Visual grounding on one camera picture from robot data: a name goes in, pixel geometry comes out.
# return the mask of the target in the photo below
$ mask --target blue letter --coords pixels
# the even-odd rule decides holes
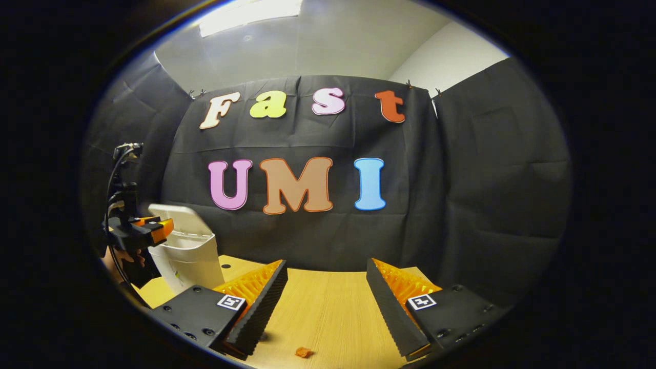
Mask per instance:
[[[363,158],[354,163],[360,171],[360,199],[356,201],[358,210],[380,210],[385,200],[380,197],[380,169],[385,165],[381,159]]]

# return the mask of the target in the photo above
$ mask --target colorful foam letter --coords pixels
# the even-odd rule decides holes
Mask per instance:
[[[396,97],[394,91],[381,91],[374,96],[380,99],[380,112],[385,119],[394,123],[405,122],[405,116],[396,111],[396,104],[403,105],[403,99]]]
[[[360,199],[356,201],[358,210],[380,210],[385,200],[380,197],[380,169],[385,166],[381,159],[362,158],[354,162],[360,172]]]
[[[334,89],[320,89],[312,95],[315,104],[312,104],[314,114],[329,115],[337,114],[344,110],[346,103],[340,98],[344,96],[344,91]]]
[[[259,94],[257,101],[251,107],[251,117],[253,118],[280,118],[285,114],[285,100],[287,95],[283,91],[268,91]]]
[[[241,94],[238,92],[212,98],[209,101],[209,111],[205,120],[201,123],[201,129],[216,127],[218,125],[218,115],[225,116],[233,102],[237,102]]]
[[[285,197],[293,211],[298,211],[305,194],[308,201],[303,209],[310,212],[328,211],[333,203],[328,199],[328,169],[333,166],[329,158],[308,160],[303,173],[296,179],[284,159],[267,159],[260,163],[266,173],[267,204],[262,208],[265,214],[282,214],[287,209],[280,196]]]
[[[207,168],[210,173],[209,189],[216,206],[225,210],[237,210],[246,204],[248,197],[248,170],[253,166],[251,160],[236,160],[232,167],[237,171],[237,193],[227,197],[223,191],[223,174],[228,167],[226,162],[211,162]]]

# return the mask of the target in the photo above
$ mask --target white wall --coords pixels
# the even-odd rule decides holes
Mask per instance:
[[[456,83],[508,58],[508,55],[476,33],[450,22],[419,47],[392,74],[390,81],[444,91]]]

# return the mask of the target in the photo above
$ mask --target pink letter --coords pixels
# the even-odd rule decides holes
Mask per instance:
[[[312,111],[318,116],[337,114],[346,107],[346,104],[340,98],[342,96],[344,96],[344,91],[336,87],[334,89],[319,89],[312,95],[315,102],[315,104],[312,104]]]
[[[236,160],[232,167],[237,171],[237,193],[235,197],[229,198],[223,191],[223,173],[228,168],[226,162],[211,162],[209,169],[209,190],[212,194],[212,200],[216,206],[225,210],[237,210],[246,204],[248,197],[248,170],[253,166],[250,160]]]

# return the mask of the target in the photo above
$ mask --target white trash bin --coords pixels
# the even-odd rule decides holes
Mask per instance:
[[[214,288],[222,284],[216,236],[191,208],[151,204],[148,211],[164,219],[173,219],[173,231],[167,240],[148,252],[166,283],[177,295],[194,284]]]

